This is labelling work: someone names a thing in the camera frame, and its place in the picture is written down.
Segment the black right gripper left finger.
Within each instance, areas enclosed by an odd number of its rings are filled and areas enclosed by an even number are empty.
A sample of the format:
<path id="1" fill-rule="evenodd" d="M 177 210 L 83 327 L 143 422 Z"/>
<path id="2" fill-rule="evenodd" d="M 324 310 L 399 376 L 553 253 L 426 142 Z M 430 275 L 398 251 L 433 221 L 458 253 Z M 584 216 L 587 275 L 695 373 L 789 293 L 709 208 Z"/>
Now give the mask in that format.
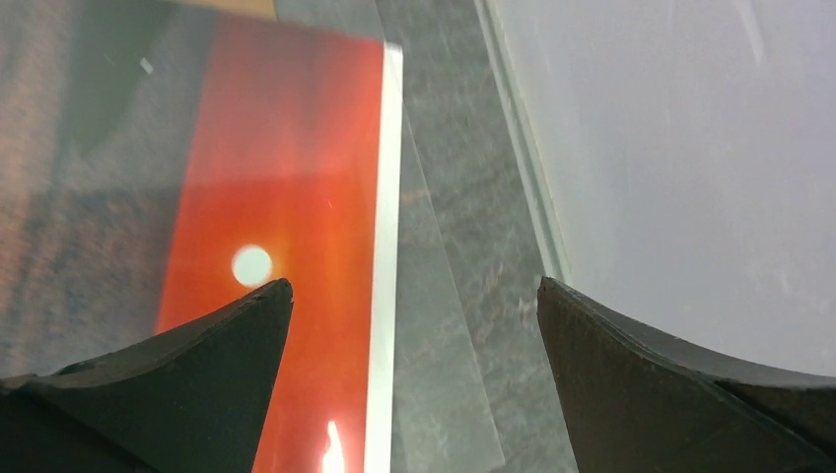
<path id="1" fill-rule="evenodd" d="M 247 472 L 293 308 L 280 279 L 50 375 L 1 382 L 5 472 Z"/>

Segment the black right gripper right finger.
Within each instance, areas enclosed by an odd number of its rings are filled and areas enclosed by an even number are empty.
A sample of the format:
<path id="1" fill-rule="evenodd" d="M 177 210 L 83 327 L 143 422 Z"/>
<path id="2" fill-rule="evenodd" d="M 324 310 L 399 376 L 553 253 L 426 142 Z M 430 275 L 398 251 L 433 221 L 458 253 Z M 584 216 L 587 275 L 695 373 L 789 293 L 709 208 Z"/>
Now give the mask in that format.
<path id="1" fill-rule="evenodd" d="M 583 472 L 831 472 L 835 380 L 730 357 L 546 277 L 537 320 Z"/>

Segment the red sunset photo print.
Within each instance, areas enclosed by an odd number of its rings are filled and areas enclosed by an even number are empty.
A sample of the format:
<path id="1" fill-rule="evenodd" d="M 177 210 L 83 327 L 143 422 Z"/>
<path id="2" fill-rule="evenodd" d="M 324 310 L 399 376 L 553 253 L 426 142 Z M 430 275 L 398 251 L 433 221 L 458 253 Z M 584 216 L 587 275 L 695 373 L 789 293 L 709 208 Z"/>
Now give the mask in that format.
<path id="1" fill-rule="evenodd" d="M 223 15 L 157 328 L 289 280 L 289 335 L 253 468 L 390 467 L 403 52 Z"/>

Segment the brown cardboard backing board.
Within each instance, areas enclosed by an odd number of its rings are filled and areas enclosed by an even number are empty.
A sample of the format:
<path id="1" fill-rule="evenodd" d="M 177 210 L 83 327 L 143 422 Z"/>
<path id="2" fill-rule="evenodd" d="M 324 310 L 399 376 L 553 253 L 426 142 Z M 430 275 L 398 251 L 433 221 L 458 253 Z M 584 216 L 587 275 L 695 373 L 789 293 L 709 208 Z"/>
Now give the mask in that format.
<path id="1" fill-rule="evenodd" d="M 273 0 L 173 0 L 173 2 L 270 21 L 277 18 Z"/>

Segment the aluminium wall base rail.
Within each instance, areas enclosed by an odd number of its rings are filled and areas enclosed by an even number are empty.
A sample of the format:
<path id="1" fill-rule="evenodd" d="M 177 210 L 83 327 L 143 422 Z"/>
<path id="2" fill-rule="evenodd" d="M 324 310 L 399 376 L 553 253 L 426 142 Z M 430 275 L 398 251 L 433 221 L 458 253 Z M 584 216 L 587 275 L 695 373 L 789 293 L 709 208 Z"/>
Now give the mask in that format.
<path id="1" fill-rule="evenodd" d="M 571 267 L 557 212 L 551 199 L 534 130 L 518 85 L 506 35 L 495 1 L 476 0 L 475 7 L 494 73 L 501 106 L 518 164 L 545 274 L 569 284 Z"/>

